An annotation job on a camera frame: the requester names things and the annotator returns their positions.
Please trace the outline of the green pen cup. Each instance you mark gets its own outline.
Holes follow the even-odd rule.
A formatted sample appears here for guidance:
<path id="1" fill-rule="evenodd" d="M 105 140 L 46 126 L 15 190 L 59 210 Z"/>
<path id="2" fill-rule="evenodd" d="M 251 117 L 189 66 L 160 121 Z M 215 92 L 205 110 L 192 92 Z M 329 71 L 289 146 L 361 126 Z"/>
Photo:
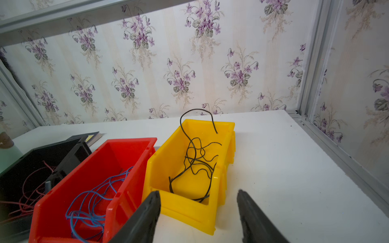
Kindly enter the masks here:
<path id="1" fill-rule="evenodd" d="M 19 150 L 14 141 L 5 131 L 1 131 L 0 141 L 0 169 L 1 173 L 3 173 L 8 167 L 18 161 L 23 156 L 23 153 Z"/>

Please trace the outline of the red plastic bin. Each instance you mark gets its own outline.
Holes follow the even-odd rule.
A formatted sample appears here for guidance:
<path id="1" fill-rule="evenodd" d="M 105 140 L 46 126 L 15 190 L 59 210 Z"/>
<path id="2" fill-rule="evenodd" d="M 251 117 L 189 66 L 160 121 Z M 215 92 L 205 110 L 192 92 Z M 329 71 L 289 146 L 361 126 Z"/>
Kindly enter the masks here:
<path id="1" fill-rule="evenodd" d="M 107 243 L 142 203 L 156 138 L 110 139 L 34 208 L 31 243 Z"/>

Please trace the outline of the yellow plastic bin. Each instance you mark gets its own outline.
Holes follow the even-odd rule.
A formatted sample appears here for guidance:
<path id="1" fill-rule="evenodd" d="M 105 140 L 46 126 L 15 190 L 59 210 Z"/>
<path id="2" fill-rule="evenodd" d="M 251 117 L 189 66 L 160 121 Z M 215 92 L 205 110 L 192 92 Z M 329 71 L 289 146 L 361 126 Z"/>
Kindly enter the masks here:
<path id="1" fill-rule="evenodd" d="M 186 119 L 147 162 L 143 195 L 159 191 L 162 214 L 206 234 L 225 204 L 235 123 Z"/>

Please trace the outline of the black plastic bin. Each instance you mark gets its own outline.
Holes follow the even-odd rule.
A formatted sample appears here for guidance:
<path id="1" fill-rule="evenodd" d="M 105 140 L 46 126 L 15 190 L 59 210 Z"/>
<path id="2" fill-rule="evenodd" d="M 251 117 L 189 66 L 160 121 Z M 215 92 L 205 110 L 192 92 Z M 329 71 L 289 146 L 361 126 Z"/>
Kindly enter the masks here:
<path id="1" fill-rule="evenodd" d="M 1 242 L 27 239 L 35 204 L 90 154 L 81 139 L 30 150 L 1 173 Z"/>

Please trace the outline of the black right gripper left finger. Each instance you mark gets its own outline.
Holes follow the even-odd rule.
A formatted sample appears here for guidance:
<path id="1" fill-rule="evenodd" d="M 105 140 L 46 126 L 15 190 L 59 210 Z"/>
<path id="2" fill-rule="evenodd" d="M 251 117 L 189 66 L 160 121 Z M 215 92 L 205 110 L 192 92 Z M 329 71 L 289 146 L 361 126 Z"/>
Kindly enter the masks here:
<path id="1" fill-rule="evenodd" d="M 109 243 L 152 243 L 160 213 L 160 193 L 153 191 Z"/>

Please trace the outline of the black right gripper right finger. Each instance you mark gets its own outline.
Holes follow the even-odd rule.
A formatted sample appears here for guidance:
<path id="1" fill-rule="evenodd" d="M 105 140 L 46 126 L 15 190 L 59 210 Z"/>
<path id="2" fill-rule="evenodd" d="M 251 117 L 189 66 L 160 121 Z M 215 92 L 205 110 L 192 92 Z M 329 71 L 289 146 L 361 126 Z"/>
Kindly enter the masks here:
<path id="1" fill-rule="evenodd" d="M 252 197 L 239 190 L 237 203 L 243 229 L 243 243 L 288 243 Z"/>

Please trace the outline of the dark blue book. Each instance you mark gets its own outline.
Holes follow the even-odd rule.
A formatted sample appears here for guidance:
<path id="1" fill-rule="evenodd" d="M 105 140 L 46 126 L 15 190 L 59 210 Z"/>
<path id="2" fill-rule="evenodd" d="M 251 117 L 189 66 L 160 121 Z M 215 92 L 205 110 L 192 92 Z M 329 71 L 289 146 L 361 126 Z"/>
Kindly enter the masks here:
<path id="1" fill-rule="evenodd" d="M 103 136 L 103 134 L 100 133 L 100 132 L 93 132 L 93 133 L 85 133 L 85 134 L 73 135 L 73 136 L 69 137 L 67 140 L 81 139 L 89 147 L 91 147 L 102 136 Z"/>

